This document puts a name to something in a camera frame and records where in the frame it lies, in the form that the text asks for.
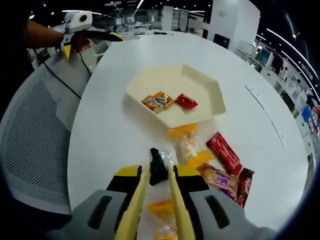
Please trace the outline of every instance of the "red snack package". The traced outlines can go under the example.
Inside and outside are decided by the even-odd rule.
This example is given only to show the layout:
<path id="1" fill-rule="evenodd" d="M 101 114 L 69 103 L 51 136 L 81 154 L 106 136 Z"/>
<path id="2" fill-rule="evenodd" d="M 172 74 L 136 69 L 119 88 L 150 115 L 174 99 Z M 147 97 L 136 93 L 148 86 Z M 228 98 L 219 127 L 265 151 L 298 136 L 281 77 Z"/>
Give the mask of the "red snack package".
<path id="1" fill-rule="evenodd" d="M 185 108 L 185 109 L 193 109 L 194 107 L 198 106 L 198 103 L 193 100 L 190 97 L 187 97 L 186 95 L 184 95 L 183 93 L 181 93 L 175 100 L 175 102 L 177 104 L 179 104 L 181 107 Z"/>
<path id="2" fill-rule="evenodd" d="M 227 174 L 235 177 L 239 175 L 242 169 L 240 160 L 220 132 L 217 132 L 213 138 L 207 141 L 206 145 L 223 163 Z"/>
<path id="3" fill-rule="evenodd" d="M 247 168 L 243 168 L 242 172 L 240 173 L 236 194 L 237 203 L 240 205 L 241 208 L 245 207 L 249 195 L 249 190 L 251 187 L 252 175 L 254 173 L 254 171 L 249 170 Z"/>

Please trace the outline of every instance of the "red chocolate bar wrapper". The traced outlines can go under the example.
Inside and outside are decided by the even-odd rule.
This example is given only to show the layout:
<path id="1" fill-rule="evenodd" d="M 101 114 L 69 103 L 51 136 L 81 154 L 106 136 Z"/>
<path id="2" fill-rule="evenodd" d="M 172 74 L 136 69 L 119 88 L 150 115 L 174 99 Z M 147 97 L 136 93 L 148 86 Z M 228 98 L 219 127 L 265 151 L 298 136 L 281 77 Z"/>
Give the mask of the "red chocolate bar wrapper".
<path id="1" fill-rule="evenodd" d="M 240 205 L 241 208 L 244 208 L 246 205 L 249 190 L 251 187 L 252 175 L 254 173 L 254 171 L 249 170 L 247 168 L 243 168 L 242 172 L 240 173 L 236 194 L 237 203 Z"/>
<path id="2" fill-rule="evenodd" d="M 213 138 L 206 143 L 206 145 L 222 162 L 227 174 L 235 177 L 239 175 L 242 169 L 242 164 L 220 132 L 217 132 Z"/>

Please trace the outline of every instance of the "ceiling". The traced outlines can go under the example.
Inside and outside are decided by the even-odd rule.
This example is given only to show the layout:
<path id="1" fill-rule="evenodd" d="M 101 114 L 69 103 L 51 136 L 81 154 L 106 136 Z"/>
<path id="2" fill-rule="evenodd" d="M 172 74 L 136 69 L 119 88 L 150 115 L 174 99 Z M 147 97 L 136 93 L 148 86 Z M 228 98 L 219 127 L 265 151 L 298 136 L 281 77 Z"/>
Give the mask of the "ceiling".
<path id="1" fill-rule="evenodd" d="M 61 24 L 65 13 L 62 10 L 91 10 L 93 12 L 117 16 L 119 11 L 135 10 L 140 0 L 34 0 L 33 20 L 44 26 Z M 304 0 L 250 0 L 261 12 L 258 35 L 266 39 L 262 42 L 270 45 L 283 57 L 282 51 L 298 65 L 304 63 L 302 57 L 288 46 L 283 40 L 267 31 L 267 28 L 281 35 L 290 42 L 313 66 L 320 76 L 320 47 L 314 28 L 318 28 L 316 1 Z M 140 9 L 161 9 L 163 5 L 189 11 L 205 11 L 202 14 L 207 17 L 211 14 L 213 0 L 194 1 L 185 0 L 144 0 Z M 310 73 L 313 71 L 304 64 Z M 320 82 L 313 74 L 311 80 L 315 91 L 320 95 Z"/>

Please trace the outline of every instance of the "person's arm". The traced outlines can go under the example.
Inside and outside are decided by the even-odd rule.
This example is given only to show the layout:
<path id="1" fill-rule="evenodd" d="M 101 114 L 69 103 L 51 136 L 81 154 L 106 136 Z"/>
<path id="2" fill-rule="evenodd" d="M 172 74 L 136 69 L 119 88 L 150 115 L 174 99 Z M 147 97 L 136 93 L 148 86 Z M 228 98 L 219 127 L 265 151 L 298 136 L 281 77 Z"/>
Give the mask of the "person's arm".
<path id="1" fill-rule="evenodd" d="M 25 30 L 25 42 L 27 48 L 56 47 L 64 37 L 61 32 L 53 31 L 34 21 L 28 20 Z"/>

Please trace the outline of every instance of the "round table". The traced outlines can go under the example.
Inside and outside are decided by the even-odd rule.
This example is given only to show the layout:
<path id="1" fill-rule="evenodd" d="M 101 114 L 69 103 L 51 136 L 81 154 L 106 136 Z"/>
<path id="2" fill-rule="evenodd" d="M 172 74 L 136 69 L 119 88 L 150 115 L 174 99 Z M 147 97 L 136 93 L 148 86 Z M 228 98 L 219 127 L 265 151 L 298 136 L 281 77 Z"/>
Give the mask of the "round table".
<path id="1" fill-rule="evenodd" d="M 136 108 L 125 89 L 149 65 L 182 63 L 217 80 L 226 106 L 226 113 L 198 124 L 199 139 L 206 142 L 219 131 L 243 166 L 255 171 L 246 217 L 258 227 L 278 230 L 300 202 L 307 177 L 295 119 L 273 87 L 238 56 L 204 38 L 172 33 L 114 42 L 96 67 L 71 133 L 71 210 L 106 189 L 120 168 L 145 165 L 150 148 L 175 154 L 162 126 Z"/>

